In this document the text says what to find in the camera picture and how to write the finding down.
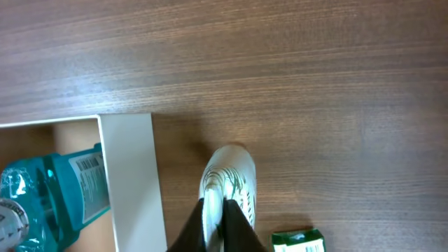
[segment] bottle label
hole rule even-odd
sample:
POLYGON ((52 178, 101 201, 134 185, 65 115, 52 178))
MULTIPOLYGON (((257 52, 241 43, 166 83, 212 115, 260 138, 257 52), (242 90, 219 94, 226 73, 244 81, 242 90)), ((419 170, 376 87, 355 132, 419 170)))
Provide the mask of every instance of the bottle label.
POLYGON ((300 244, 289 245, 274 245, 274 251, 281 252, 325 252, 325 247, 323 246, 323 239, 318 239, 315 241, 307 241, 300 244))
POLYGON ((0 200, 0 250, 11 249, 28 234, 28 217, 17 203, 0 200))
POLYGON ((109 203, 106 171, 101 152, 69 159, 83 192, 83 224, 106 210, 109 203))

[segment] white label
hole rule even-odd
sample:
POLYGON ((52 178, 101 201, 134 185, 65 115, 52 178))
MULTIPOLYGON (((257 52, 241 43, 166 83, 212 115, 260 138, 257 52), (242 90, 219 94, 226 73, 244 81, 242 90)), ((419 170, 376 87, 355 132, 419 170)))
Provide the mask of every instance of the white label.
POLYGON ((109 207, 106 171, 101 152, 69 159, 83 192, 83 224, 109 207))
POLYGON ((308 241, 301 244, 291 246, 274 245, 275 252, 325 252, 323 240, 308 241))

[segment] plastic packaging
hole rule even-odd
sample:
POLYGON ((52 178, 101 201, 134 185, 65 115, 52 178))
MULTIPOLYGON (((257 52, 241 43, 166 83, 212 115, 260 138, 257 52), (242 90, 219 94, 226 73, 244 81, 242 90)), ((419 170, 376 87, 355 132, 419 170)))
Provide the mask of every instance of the plastic packaging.
POLYGON ((102 147, 13 162, 1 175, 1 196, 20 204, 29 219, 16 252, 61 251, 109 210, 102 147))

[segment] green box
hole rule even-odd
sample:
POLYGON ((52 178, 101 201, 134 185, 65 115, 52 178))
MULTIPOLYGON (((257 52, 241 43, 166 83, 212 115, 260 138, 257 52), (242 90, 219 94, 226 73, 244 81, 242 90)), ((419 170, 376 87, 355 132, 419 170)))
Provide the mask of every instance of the green box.
POLYGON ((275 232, 271 243, 275 252, 325 252, 325 240, 317 229, 275 232))

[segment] wood grain surface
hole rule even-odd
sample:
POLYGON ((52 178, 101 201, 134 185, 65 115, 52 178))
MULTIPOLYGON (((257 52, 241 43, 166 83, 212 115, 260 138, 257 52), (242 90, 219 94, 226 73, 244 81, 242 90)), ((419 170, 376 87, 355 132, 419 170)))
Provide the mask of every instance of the wood grain surface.
POLYGON ((0 123, 138 112, 169 244, 240 141, 263 244, 447 250, 447 1, 0 0, 0 123))

